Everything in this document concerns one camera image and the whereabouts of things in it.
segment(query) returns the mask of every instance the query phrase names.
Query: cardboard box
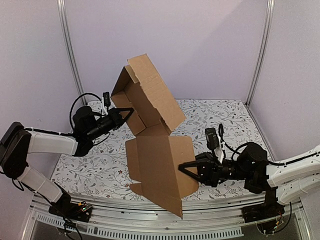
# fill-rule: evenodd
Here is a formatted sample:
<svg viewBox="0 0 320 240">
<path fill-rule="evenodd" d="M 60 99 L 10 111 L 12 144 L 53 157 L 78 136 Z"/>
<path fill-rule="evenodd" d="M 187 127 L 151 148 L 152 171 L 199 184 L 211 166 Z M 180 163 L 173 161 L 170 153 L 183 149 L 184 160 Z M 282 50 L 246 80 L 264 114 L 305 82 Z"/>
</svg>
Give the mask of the cardboard box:
<svg viewBox="0 0 320 240">
<path fill-rule="evenodd" d="M 179 164 L 195 160 L 191 137 L 170 136 L 186 117 L 146 54 L 128 63 L 111 99 L 117 108 L 134 108 L 127 125 L 136 138 L 125 148 L 129 176 L 140 183 L 130 188 L 182 218 L 181 198 L 199 187 L 178 170 Z"/>
</svg>

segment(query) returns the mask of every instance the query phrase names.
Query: floral tablecloth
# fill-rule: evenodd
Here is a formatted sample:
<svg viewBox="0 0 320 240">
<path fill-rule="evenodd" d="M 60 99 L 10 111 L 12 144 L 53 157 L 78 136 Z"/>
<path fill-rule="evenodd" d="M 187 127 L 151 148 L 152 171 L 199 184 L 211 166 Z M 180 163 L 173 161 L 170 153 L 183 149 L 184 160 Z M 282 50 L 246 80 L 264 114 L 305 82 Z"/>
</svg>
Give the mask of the floral tablecloth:
<svg viewBox="0 0 320 240">
<path fill-rule="evenodd" d="M 245 106 L 238 100 L 180 99 L 179 106 L 186 120 L 172 133 L 176 136 L 192 137 L 195 154 L 208 151 L 205 128 L 224 126 L 224 140 L 233 148 L 248 141 L 256 142 L 264 149 L 265 144 L 249 116 Z M 100 112 L 100 102 L 88 104 Z M 147 201 L 133 193 L 129 184 L 125 142 L 134 138 L 125 124 L 112 132 L 103 143 L 95 146 L 85 157 L 62 155 L 51 179 L 73 194 L 90 195 L 114 199 Z M 226 149 L 227 157 L 231 152 Z M 216 188 L 200 185 L 197 192 L 184 198 L 186 201 L 230 198 L 251 194 L 243 188 L 244 181 L 226 181 Z"/>
</svg>

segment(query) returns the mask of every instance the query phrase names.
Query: white wall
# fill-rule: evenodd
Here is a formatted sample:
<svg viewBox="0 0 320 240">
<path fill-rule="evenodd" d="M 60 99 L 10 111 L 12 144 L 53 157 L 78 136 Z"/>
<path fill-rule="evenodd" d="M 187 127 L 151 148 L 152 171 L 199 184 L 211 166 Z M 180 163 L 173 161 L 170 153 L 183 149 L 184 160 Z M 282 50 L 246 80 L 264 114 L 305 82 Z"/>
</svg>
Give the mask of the white wall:
<svg viewBox="0 0 320 240">
<path fill-rule="evenodd" d="M 319 1 L 276 1 L 251 109 L 278 160 L 320 144 L 319 27 Z M 320 190 L 302 199 L 315 239 L 319 199 Z"/>
<path fill-rule="evenodd" d="M 267 0 L 66 1 L 86 91 L 111 91 L 128 58 L 147 53 L 176 98 L 245 100 Z"/>
<path fill-rule="evenodd" d="M 0 1 L 0 138 L 14 121 L 69 131 L 69 108 L 77 97 L 56 0 Z M 56 155 L 28 162 L 49 176 Z M 0 239 L 17 240 L 32 193 L 0 175 Z"/>
</svg>

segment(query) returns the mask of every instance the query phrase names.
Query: brown cardboard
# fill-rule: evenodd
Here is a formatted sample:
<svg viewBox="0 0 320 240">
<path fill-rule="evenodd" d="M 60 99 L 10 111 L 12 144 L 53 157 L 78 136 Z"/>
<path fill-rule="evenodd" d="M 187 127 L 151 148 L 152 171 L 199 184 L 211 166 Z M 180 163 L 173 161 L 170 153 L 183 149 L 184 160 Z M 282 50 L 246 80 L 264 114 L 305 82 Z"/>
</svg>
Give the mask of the brown cardboard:
<svg viewBox="0 0 320 240">
<path fill-rule="evenodd" d="M 181 198 L 195 192 L 196 180 L 178 171 L 194 161 L 189 136 L 170 136 L 185 115 L 146 54 L 131 58 L 111 98 L 118 108 L 134 108 L 127 125 L 136 138 L 125 143 L 133 192 L 182 217 Z"/>
</svg>

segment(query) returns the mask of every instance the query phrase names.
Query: floral pattern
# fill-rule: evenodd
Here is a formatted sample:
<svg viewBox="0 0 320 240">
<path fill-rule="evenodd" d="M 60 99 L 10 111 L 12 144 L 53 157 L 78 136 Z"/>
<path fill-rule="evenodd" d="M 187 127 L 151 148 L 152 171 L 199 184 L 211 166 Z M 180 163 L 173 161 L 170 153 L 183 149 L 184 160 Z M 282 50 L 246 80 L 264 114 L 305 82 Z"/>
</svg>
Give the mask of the floral pattern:
<svg viewBox="0 0 320 240">
<path fill-rule="evenodd" d="M 224 140 L 231 147 L 253 141 L 266 149 L 265 144 L 249 116 L 245 106 L 237 100 L 198 100 L 180 99 L 179 106 L 186 120 L 172 133 L 176 136 L 192 137 L 195 154 L 207 150 L 205 128 L 218 129 L 220 123 L 224 127 Z M 93 111 L 100 112 L 101 104 L 92 101 L 88 104 Z M 106 136 L 96 140 L 98 143 Z M 133 183 L 129 177 L 125 142 L 134 138 L 125 124 L 112 132 L 108 139 L 94 146 L 85 157 L 62 155 L 52 175 L 52 181 L 61 185 L 73 194 L 90 195 L 114 199 L 147 201 L 143 196 L 133 193 L 129 185 Z M 227 158 L 232 152 L 226 151 Z M 243 188 L 244 181 L 226 181 L 218 187 L 200 185 L 197 192 L 184 198 L 186 201 L 230 198 L 251 194 Z"/>
</svg>

